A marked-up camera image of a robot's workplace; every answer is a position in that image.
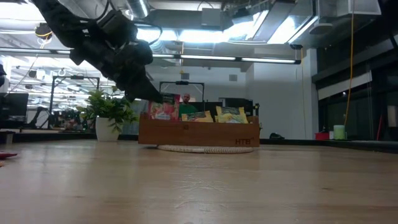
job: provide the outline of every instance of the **snack bag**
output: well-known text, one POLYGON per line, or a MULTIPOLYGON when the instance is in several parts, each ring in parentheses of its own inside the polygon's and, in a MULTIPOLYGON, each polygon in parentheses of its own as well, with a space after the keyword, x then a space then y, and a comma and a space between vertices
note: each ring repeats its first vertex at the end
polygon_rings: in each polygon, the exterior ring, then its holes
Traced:
POLYGON ((182 121, 213 122, 210 111, 183 114, 182 121))
POLYGON ((219 123, 241 123, 248 124, 248 119, 244 113, 244 108, 230 108, 217 106, 217 115, 219 123))
POLYGON ((149 118, 178 121, 180 95, 161 93, 163 103, 149 102, 149 118))

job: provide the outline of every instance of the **red container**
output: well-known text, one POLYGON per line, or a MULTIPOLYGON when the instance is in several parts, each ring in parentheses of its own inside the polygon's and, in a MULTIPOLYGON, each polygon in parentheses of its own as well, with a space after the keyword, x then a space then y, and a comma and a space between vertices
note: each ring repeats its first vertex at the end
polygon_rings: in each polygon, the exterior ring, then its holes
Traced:
POLYGON ((329 133, 315 133, 316 140, 329 140, 329 133))

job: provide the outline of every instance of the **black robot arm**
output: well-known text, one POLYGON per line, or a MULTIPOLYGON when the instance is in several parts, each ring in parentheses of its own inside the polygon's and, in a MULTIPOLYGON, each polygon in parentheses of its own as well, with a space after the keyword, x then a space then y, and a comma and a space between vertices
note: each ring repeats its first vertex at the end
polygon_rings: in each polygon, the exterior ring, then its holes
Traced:
POLYGON ((140 98, 161 102, 162 97, 146 76, 152 63, 149 44, 137 40, 137 27, 121 11, 108 10, 97 19, 74 15, 57 0, 31 0, 60 42, 71 48, 77 65, 86 60, 104 77, 115 81, 128 100, 140 98))

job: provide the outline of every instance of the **wooden crate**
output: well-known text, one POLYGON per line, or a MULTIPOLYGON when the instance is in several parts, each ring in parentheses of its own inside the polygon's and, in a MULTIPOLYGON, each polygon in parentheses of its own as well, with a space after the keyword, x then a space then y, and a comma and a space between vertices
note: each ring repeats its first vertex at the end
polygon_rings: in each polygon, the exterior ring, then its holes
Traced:
POLYGON ((139 144, 181 146, 259 147, 258 117, 248 117, 252 124, 201 123, 149 119, 141 114, 139 144))

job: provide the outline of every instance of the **wooden table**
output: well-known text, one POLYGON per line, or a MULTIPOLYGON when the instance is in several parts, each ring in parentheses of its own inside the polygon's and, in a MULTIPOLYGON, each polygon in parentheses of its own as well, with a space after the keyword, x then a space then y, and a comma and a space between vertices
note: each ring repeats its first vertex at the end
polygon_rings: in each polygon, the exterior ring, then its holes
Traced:
POLYGON ((397 223, 398 155, 310 146, 184 154, 136 142, 0 146, 0 223, 397 223))

